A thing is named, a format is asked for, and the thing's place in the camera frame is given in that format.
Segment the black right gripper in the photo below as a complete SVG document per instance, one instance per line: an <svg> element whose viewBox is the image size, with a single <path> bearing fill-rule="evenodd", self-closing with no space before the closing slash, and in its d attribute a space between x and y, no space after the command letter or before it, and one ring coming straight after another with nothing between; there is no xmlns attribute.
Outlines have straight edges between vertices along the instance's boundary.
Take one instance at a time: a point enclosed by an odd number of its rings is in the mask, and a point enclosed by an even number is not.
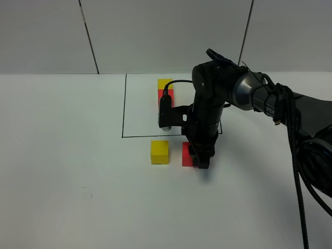
<svg viewBox="0 0 332 249"><path fill-rule="evenodd" d="M215 143L219 135L218 126L219 121L205 127L191 122L181 127L181 134L187 137L190 144L188 152L191 164L198 164L199 169L208 169L210 157L215 155Z"/></svg>

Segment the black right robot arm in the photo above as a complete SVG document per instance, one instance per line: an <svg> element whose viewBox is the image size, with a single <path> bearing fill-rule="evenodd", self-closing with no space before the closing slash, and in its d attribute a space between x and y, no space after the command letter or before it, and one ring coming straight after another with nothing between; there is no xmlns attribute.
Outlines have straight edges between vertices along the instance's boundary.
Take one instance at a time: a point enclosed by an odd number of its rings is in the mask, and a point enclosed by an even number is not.
<svg viewBox="0 0 332 249"><path fill-rule="evenodd" d="M195 98L189 119L195 163L206 169L214 156L217 126L224 106L254 110L286 125L294 137L300 174L322 193L331 195L331 102L275 84L264 73L251 72L209 49L209 62L195 66Z"/></svg>

